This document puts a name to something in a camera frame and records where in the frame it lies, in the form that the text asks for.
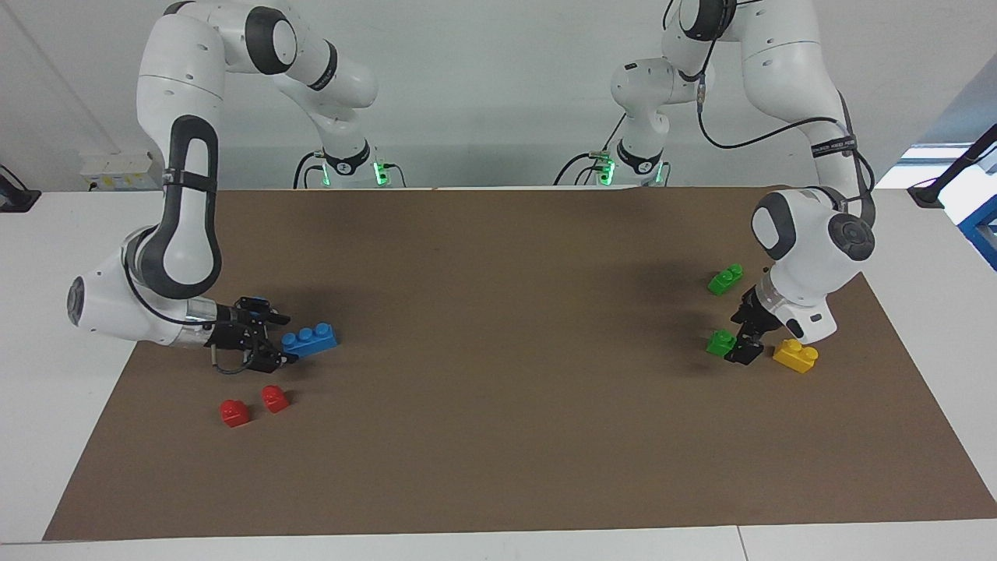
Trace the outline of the black table clamp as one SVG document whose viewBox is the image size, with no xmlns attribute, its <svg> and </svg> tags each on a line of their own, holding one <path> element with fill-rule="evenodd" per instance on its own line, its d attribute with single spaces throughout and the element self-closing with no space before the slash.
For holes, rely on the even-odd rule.
<svg viewBox="0 0 997 561">
<path fill-rule="evenodd" d="M 27 213 L 41 195 L 39 189 L 28 188 L 14 171 L 0 164 L 0 213 Z"/>
</svg>

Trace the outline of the blue metal frame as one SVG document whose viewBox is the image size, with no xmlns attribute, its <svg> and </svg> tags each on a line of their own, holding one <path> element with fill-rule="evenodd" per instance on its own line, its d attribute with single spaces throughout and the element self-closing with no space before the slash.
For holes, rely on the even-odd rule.
<svg viewBox="0 0 997 561">
<path fill-rule="evenodd" d="M 972 248 L 997 273 L 997 194 L 959 221 L 957 227 Z"/>
</svg>

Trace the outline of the white power strip box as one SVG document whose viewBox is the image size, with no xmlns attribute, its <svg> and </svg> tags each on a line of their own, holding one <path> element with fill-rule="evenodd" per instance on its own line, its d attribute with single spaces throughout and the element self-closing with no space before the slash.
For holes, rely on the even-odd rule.
<svg viewBox="0 0 997 561">
<path fill-rule="evenodd" d="M 163 164 L 151 152 L 90 155 L 79 176 L 88 189 L 157 191 L 163 187 Z"/>
</svg>

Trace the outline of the black stand with clamp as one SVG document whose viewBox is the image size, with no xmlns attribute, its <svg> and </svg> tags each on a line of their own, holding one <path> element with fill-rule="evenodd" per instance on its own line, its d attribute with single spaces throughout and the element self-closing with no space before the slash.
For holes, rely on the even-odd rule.
<svg viewBox="0 0 997 561">
<path fill-rule="evenodd" d="M 919 207 L 943 207 L 939 197 L 944 188 L 962 171 L 969 169 L 973 164 L 982 162 L 995 150 L 997 150 L 997 123 L 990 125 L 989 129 L 983 132 L 941 175 L 928 180 L 926 187 L 922 187 L 920 184 L 912 185 L 907 188 L 907 194 Z"/>
</svg>

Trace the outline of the brown table mat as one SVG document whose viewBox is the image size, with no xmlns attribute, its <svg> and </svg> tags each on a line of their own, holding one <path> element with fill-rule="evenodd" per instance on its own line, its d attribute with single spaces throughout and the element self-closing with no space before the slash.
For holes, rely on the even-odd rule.
<svg viewBox="0 0 997 561">
<path fill-rule="evenodd" d="M 761 198 L 224 192 L 210 297 L 268 298 L 337 348 L 222 376 L 206 349 L 136 345 L 45 538 L 997 517 L 863 277 L 809 373 L 708 354 L 768 266 Z M 252 420 L 229 429 L 225 399 Z"/>
</svg>

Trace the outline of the yellow two-stud toy brick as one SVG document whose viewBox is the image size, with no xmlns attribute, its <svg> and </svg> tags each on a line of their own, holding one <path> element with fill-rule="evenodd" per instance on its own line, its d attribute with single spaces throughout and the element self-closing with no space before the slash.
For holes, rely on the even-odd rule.
<svg viewBox="0 0 997 561">
<path fill-rule="evenodd" d="M 818 359 L 818 349 L 808 347 L 799 340 L 783 340 L 773 352 L 773 360 L 798 373 L 809 372 Z"/>
</svg>

